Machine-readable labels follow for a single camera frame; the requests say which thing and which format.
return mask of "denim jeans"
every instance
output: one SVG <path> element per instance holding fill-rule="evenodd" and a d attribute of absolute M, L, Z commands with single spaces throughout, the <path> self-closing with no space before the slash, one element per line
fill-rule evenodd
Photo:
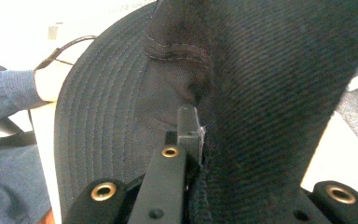
<path fill-rule="evenodd" d="M 37 223 L 50 207 L 37 146 L 0 147 L 0 223 Z"/>

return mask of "black fabric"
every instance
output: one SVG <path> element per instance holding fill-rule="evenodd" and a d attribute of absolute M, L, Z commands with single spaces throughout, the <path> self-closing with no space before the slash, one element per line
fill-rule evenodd
<path fill-rule="evenodd" d="M 63 216 L 91 181 L 142 175 L 175 130 L 176 109 L 193 104 L 207 133 L 191 221 L 292 217 L 295 192 L 358 66 L 358 2 L 156 6 L 107 29 L 63 85 L 55 129 Z"/>

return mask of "black wire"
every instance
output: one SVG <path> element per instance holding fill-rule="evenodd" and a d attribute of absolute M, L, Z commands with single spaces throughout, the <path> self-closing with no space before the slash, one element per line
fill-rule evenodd
<path fill-rule="evenodd" d="M 49 64 L 51 64 L 53 61 L 59 61 L 61 63 L 67 63 L 71 64 L 65 61 L 58 60 L 57 57 L 60 56 L 61 53 L 63 53 L 64 50 L 70 48 L 71 46 L 80 43 L 85 40 L 91 40 L 97 38 L 96 35 L 85 35 L 82 37 L 79 37 L 78 39 L 72 40 L 71 42 L 67 43 L 66 45 L 62 46 L 61 48 L 55 49 L 50 56 L 48 56 L 42 63 L 40 63 L 35 70 L 42 69 L 47 67 Z"/>

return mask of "sweater sleeve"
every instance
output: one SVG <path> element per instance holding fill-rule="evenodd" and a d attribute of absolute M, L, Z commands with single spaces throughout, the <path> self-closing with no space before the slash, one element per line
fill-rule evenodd
<path fill-rule="evenodd" d="M 0 119 L 44 104 L 36 91 L 34 71 L 0 72 Z"/>

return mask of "metal grommet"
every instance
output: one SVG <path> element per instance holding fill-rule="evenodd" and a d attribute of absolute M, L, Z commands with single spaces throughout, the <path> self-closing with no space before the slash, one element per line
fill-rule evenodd
<path fill-rule="evenodd" d="M 334 185 L 326 186 L 327 194 L 334 200 L 340 203 L 353 204 L 356 203 L 356 198 L 349 191 Z"/>
<path fill-rule="evenodd" d="M 116 194 L 116 185 L 105 182 L 95 186 L 91 192 L 91 198 L 94 201 L 101 202 L 110 199 Z"/>
<path fill-rule="evenodd" d="M 161 153 L 164 157 L 175 157 L 179 154 L 179 151 L 174 147 L 167 147 L 164 148 Z"/>

